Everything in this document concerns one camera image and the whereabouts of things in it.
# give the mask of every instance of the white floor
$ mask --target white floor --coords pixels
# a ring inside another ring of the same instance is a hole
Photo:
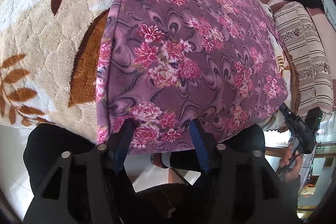
[[[329,12],[336,18],[333,1],[325,2]],[[20,219],[23,219],[33,198],[22,159],[29,132],[0,126],[0,188]],[[267,160],[274,168],[279,158],[267,157]],[[150,155],[128,156],[125,167],[131,178],[137,178],[133,183],[136,191],[168,182],[168,171],[151,165]]]

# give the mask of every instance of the metal bolt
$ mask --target metal bolt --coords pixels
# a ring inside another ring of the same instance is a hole
[[[254,150],[253,151],[253,155],[255,155],[256,157],[260,158],[263,154],[259,150]]]
[[[66,159],[70,156],[70,152],[69,151],[65,151],[62,153],[62,158]]]
[[[105,150],[106,148],[107,148],[107,146],[106,146],[106,144],[104,144],[104,143],[102,143],[102,144],[100,144],[100,145],[97,146],[97,149],[98,149],[99,151],[103,151],[103,150]]]
[[[225,149],[226,149],[226,145],[223,144],[223,143],[219,143],[219,144],[217,145],[217,149],[218,149],[218,150],[225,150]]]

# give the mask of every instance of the purple floral blanket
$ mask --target purple floral blanket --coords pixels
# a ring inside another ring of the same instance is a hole
[[[130,153],[192,149],[189,122],[223,141],[287,97],[258,0],[114,0],[97,73],[98,142],[128,117]]]

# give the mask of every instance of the black device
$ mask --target black device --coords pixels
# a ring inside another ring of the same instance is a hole
[[[320,128],[323,113],[319,107],[316,107],[308,111],[307,117],[303,121],[300,116],[291,112],[285,103],[280,106],[279,110],[284,115],[286,125],[295,138],[289,165],[279,167],[277,170],[277,174],[283,180],[285,174],[290,172],[291,168],[295,166],[297,151],[299,155],[313,152],[316,144],[316,133]]]
[[[112,134],[107,143],[96,146],[90,152],[79,155],[63,152],[37,190],[24,224],[133,224],[120,217],[116,196],[120,185],[116,178],[123,168],[136,126],[134,121],[127,119],[119,133]],[[296,212],[288,205],[281,180],[262,152],[254,151],[247,155],[235,152],[224,144],[217,144],[215,137],[205,132],[197,119],[190,122],[189,129],[209,196],[204,205],[204,218],[199,219],[197,224],[241,223],[233,217],[237,215],[236,191],[241,189],[241,185],[236,184],[236,176],[242,169],[248,170],[252,178],[248,187],[253,192],[253,207],[244,223],[301,223]],[[88,194],[86,209],[80,210],[77,218],[69,212],[70,207],[76,206],[74,201],[69,200],[69,177],[75,168],[86,169]],[[55,180],[59,181],[57,191],[50,188]],[[82,214],[90,216],[89,222],[78,220]],[[174,214],[168,221],[185,223],[179,222],[178,217],[174,218]],[[152,223],[148,219],[143,219],[143,222]]]

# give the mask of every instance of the striped cloth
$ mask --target striped cloth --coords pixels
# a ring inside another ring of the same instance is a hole
[[[274,20],[299,73],[301,101],[298,115],[320,107],[322,121],[331,117],[333,89],[325,50],[316,27],[302,4],[289,2],[274,13]]]

